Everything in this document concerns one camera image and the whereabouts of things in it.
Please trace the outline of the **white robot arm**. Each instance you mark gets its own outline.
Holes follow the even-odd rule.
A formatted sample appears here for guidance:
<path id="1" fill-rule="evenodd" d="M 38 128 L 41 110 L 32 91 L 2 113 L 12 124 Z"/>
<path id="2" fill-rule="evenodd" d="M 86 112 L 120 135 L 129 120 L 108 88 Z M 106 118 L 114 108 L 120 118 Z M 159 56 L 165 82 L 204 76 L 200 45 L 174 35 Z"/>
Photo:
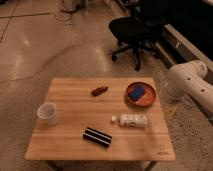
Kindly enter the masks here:
<path id="1" fill-rule="evenodd" d="M 185 94 L 189 94 L 213 114 L 213 85 L 204 80 L 207 73 L 208 68 L 201 60 L 172 66 L 167 73 L 167 96 L 173 101 L 179 101 Z"/>

